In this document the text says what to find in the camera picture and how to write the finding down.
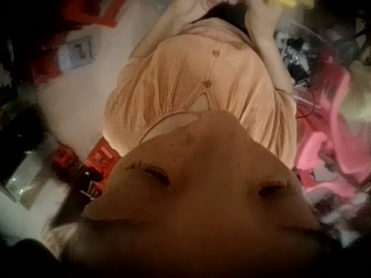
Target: eyelash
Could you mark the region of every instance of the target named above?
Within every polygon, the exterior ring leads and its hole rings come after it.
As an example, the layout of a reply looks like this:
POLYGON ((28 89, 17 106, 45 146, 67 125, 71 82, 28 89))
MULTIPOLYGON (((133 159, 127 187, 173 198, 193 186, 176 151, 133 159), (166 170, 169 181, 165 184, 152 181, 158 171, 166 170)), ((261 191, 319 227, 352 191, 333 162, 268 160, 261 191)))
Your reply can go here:
POLYGON ((276 194, 277 192, 285 188, 292 188, 292 184, 284 184, 282 182, 269 182, 266 186, 259 190, 258 194, 260 197, 266 198, 276 194))
POLYGON ((154 178, 158 179, 159 182, 162 184, 169 186, 170 179, 168 175, 159 167, 154 166, 153 164, 143 163, 142 161, 133 162, 129 167, 126 168, 127 170, 132 169, 141 169, 146 173, 152 175, 154 178))

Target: sleeve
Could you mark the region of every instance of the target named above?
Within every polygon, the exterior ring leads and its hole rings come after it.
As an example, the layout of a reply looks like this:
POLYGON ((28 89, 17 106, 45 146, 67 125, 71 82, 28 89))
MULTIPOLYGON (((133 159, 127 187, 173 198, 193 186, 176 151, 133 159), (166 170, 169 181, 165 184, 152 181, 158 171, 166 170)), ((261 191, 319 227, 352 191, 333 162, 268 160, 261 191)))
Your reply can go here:
POLYGON ((108 97, 103 115, 103 136, 121 156, 131 150, 130 126, 127 124, 127 107, 134 96, 137 84, 145 73, 148 59, 131 58, 119 73, 117 86, 108 97))

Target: person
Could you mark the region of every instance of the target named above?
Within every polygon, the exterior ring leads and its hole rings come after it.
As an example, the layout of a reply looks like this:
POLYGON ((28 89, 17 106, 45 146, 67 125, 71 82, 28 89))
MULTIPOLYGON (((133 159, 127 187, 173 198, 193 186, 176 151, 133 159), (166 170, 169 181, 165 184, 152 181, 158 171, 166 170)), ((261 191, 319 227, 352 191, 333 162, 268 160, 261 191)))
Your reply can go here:
POLYGON ((262 277, 323 254, 290 170, 296 107, 273 39, 282 6, 244 1, 244 32, 208 16, 220 2, 173 0, 120 73, 103 133, 123 158, 83 212, 69 264, 127 277, 262 277))

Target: black cable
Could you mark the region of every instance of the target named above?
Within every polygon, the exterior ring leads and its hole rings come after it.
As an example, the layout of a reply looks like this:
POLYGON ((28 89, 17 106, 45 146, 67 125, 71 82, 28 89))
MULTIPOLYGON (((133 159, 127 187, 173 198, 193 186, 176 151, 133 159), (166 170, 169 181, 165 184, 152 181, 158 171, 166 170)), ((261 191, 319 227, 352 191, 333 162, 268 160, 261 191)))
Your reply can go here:
POLYGON ((309 85, 308 82, 307 82, 307 88, 309 89, 309 92, 311 92, 312 97, 313 97, 313 106, 312 106, 312 110, 311 110, 311 112, 310 112, 309 114, 307 114, 307 115, 300 116, 300 117, 296 117, 297 120, 299 120, 299 119, 304 119, 304 118, 307 118, 307 117, 313 115, 314 110, 315 110, 315 96, 314 96, 314 93, 313 93, 313 91, 312 91, 312 88, 311 88, 311 86, 309 85))

